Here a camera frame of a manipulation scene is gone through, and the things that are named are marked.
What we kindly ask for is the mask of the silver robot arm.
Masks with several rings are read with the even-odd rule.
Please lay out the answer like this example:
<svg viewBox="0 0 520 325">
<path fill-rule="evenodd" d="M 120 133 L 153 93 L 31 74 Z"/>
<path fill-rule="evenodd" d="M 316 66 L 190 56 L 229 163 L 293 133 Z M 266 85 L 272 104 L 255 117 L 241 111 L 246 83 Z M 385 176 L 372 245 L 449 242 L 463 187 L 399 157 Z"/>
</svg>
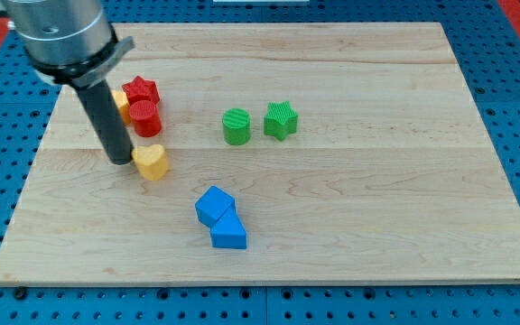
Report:
<svg viewBox="0 0 520 325">
<path fill-rule="evenodd" d="M 135 47 L 118 38 L 99 0 L 3 0 L 38 76 L 75 89 L 96 86 Z"/>
</svg>

